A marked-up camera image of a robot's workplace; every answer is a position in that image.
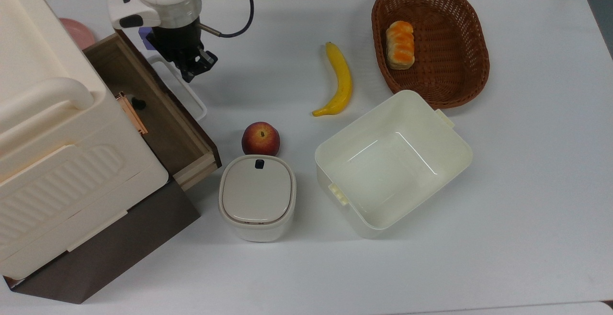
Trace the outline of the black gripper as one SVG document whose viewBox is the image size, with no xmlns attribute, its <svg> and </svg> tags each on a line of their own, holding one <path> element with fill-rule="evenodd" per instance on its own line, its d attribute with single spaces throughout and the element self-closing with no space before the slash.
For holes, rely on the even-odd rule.
<svg viewBox="0 0 613 315">
<path fill-rule="evenodd" d="M 210 51 L 204 50 L 201 42 L 200 21 L 180 28 L 153 27 L 146 35 L 146 40 L 168 62 L 173 62 L 180 69 L 182 79 L 190 83 L 201 71 L 209 71 L 218 58 Z"/>
</svg>

